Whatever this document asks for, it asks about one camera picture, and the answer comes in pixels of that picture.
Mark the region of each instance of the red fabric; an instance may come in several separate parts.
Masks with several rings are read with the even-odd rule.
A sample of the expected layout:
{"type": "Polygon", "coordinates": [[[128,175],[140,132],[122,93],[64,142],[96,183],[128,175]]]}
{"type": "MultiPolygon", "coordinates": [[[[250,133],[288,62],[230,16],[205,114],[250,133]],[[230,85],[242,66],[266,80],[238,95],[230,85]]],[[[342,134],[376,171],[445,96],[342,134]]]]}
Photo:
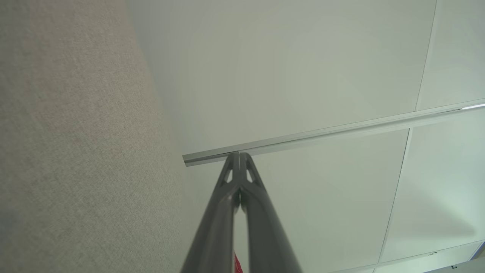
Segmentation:
{"type": "Polygon", "coordinates": [[[234,253],[234,263],[236,263],[236,266],[235,266],[236,273],[243,273],[243,270],[241,268],[241,264],[239,263],[238,257],[236,256],[236,253],[234,253]]]}

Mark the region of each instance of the wall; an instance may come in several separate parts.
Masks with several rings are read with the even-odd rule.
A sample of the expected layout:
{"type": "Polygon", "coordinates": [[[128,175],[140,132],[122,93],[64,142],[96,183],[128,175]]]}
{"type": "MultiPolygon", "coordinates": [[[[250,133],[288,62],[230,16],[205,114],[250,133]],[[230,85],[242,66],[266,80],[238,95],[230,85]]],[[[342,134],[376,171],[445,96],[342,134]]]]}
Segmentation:
{"type": "Polygon", "coordinates": [[[0,272],[178,272],[184,165],[122,1],[0,3],[0,272]]]}

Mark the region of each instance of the beige fabric panel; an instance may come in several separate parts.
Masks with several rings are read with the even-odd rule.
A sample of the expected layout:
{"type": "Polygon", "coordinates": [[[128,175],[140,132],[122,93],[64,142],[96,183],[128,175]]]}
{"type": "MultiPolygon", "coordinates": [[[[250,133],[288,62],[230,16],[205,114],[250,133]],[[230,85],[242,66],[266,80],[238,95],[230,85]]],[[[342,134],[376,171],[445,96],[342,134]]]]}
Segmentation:
{"type": "Polygon", "coordinates": [[[177,272],[181,155],[124,2],[0,1],[0,272],[177,272]]]}

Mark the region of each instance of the white ceiling tile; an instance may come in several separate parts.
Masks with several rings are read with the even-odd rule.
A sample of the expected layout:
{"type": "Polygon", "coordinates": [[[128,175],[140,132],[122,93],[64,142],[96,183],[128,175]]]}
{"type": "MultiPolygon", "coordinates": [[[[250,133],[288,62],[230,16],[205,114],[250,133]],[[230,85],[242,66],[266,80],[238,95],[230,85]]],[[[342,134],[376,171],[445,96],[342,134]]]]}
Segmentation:
{"type": "Polygon", "coordinates": [[[183,154],[415,110],[435,1],[131,5],[183,154]]]}
{"type": "Polygon", "coordinates": [[[485,239],[485,111],[410,137],[384,262],[485,239]]]}
{"type": "Polygon", "coordinates": [[[485,98],[485,1],[439,0],[418,110],[485,98]]]}
{"type": "Polygon", "coordinates": [[[468,261],[481,242],[453,247],[435,254],[375,269],[374,273],[423,273],[468,261]]]}
{"type": "MultiPolygon", "coordinates": [[[[400,130],[253,157],[304,272],[377,263],[406,138],[407,130],[400,130]]],[[[200,207],[222,164],[187,168],[203,196],[200,207]]],[[[235,250],[247,266],[244,217],[236,216],[235,223],[235,250]]]]}

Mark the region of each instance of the ceiling tile seam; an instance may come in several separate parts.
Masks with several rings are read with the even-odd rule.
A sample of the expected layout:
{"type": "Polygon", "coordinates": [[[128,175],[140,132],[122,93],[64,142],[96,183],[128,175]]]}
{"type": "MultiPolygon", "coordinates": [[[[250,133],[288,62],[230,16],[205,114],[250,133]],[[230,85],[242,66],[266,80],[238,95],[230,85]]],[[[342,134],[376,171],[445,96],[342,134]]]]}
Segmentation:
{"type": "Polygon", "coordinates": [[[430,51],[433,50],[433,47],[434,47],[434,44],[435,44],[436,28],[437,28],[436,26],[437,26],[437,18],[438,18],[436,10],[438,8],[441,8],[441,4],[438,7],[438,1],[440,1],[440,0],[436,0],[436,2],[435,2],[435,12],[433,13],[433,21],[431,22],[431,31],[429,33],[428,50],[426,51],[426,57],[424,59],[423,73],[421,75],[420,88],[418,90],[418,98],[416,99],[416,106],[414,107],[414,111],[417,111],[418,107],[420,107],[420,105],[421,105],[421,89],[422,89],[422,85],[423,85],[424,74],[429,67],[429,62],[430,62],[430,58],[431,58],[431,55],[432,55],[432,54],[430,54],[430,51]]]}
{"type": "Polygon", "coordinates": [[[396,260],[392,260],[392,261],[387,261],[387,262],[382,262],[382,263],[377,263],[377,264],[371,264],[371,265],[365,265],[365,266],[359,266],[359,267],[355,267],[355,268],[349,268],[349,269],[343,269],[343,270],[337,270],[337,271],[331,271],[329,273],[354,273],[354,272],[358,272],[360,270],[368,270],[368,269],[372,269],[372,268],[377,269],[377,268],[381,268],[381,267],[384,267],[384,266],[397,264],[397,263],[400,263],[400,262],[405,262],[405,261],[410,261],[410,260],[414,260],[414,259],[427,257],[433,252],[442,252],[442,251],[452,249],[452,248],[455,248],[455,247],[463,247],[463,246],[475,244],[475,243],[478,243],[478,242],[484,242],[484,240],[478,240],[478,241],[474,241],[474,242],[470,242],[470,243],[466,243],[466,244],[461,244],[461,245],[457,245],[457,246],[452,246],[452,247],[448,247],[448,248],[434,250],[434,251],[426,252],[426,253],[423,253],[423,254],[414,255],[414,256],[411,256],[411,257],[400,258],[400,259],[396,259],[396,260]]]}
{"type": "Polygon", "coordinates": [[[409,154],[409,149],[410,149],[410,146],[411,146],[411,138],[412,138],[412,135],[413,135],[413,128],[409,128],[408,131],[407,131],[406,145],[404,147],[403,160],[401,162],[401,169],[399,170],[399,177],[398,177],[398,180],[397,180],[396,190],[394,192],[394,199],[392,200],[392,206],[391,206],[391,212],[389,214],[388,225],[386,227],[386,233],[384,234],[384,240],[382,242],[381,252],[379,253],[379,259],[377,260],[377,264],[379,264],[381,262],[382,255],[383,255],[384,250],[386,248],[386,243],[387,243],[388,236],[389,236],[390,226],[392,224],[392,216],[393,216],[394,204],[396,202],[397,191],[399,190],[399,182],[401,180],[401,177],[402,177],[402,174],[403,174],[403,170],[405,168],[405,163],[406,163],[406,160],[407,160],[407,155],[409,154]]]}
{"type": "Polygon", "coordinates": [[[200,165],[200,164],[207,164],[217,161],[223,161],[224,158],[231,152],[235,151],[245,151],[245,152],[254,152],[255,150],[263,151],[262,153],[259,151],[256,154],[265,154],[268,153],[267,150],[273,152],[271,147],[277,145],[286,145],[290,143],[300,143],[300,142],[308,142],[308,141],[318,141],[324,138],[335,138],[340,137],[342,135],[349,135],[355,133],[368,133],[370,131],[375,130],[382,130],[382,128],[391,128],[390,131],[397,131],[401,129],[406,129],[414,126],[421,126],[424,125],[425,121],[431,121],[431,123],[440,122],[440,119],[445,119],[454,115],[459,115],[465,113],[465,111],[473,111],[478,110],[480,111],[481,108],[472,108],[463,110],[464,106],[474,105],[485,103],[485,99],[473,100],[469,102],[460,102],[456,104],[440,106],[415,112],[409,112],[404,114],[399,114],[395,116],[389,116],[384,118],[372,119],[372,120],[365,120],[350,124],[344,124],[334,127],[328,127],[324,129],[298,133],[288,136],[279,136],[274,137],[271,139],[265,140],[258,140],[253,142],[247,142],[244,144],[238,144],[233,146],[227,146],[223,148],[217,148],[212,150],[207,150],[203,152],[196,152],[193,154],[185,154],[183,155],[183,159],[187,167],[200,165]]]}

